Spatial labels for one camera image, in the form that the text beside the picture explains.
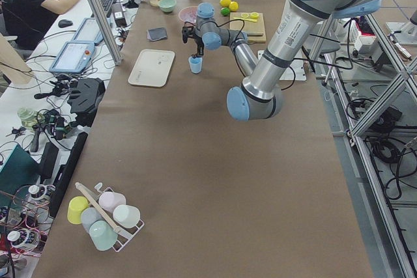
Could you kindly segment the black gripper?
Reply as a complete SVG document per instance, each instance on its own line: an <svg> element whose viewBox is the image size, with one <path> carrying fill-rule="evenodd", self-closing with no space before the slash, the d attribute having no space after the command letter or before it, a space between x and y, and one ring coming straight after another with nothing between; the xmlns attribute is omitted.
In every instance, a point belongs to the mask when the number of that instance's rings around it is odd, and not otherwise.
<svg viewBox="0 0 417 278"><path fill-rule="evenodd" d="M189 22L185 22L182 26L182 42L186 44L189 39L193 39L197 44L197 51L194 57L204 56L204 43L202 38L196 33L195 25Z"/></svg>

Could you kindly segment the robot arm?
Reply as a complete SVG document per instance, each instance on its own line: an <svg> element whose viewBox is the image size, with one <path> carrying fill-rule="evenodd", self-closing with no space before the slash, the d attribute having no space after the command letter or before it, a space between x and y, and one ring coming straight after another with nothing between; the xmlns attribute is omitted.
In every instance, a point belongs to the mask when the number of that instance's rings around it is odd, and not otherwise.
<svg viewBox="0 0 417 278"><path fill-rule="evenodd" d="M382 0L286 0L280 25L260 59L249 47L245 32L218 26L210 3L198 5L196 23L182 28L182 39L195 40L199 57L204 49L230 47L244 79L227 93L229 114L239 121L266 119L279 113L283 98L278 81L314 27L329 17L371 14L381 3Z"/></svg>

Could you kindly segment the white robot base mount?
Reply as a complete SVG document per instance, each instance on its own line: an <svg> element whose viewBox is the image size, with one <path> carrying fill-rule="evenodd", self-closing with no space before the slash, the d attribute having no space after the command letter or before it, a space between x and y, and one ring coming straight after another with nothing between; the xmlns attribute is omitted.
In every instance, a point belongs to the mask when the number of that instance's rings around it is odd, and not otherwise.
<svg viewBox="0 0 417 278"><path fill-rule="evenodd" d="M280 81L292 81L294 79L296 81L306 80L303 60L294 60L291 63L291 67L287 68L283 75L280 77Z"/></svg>

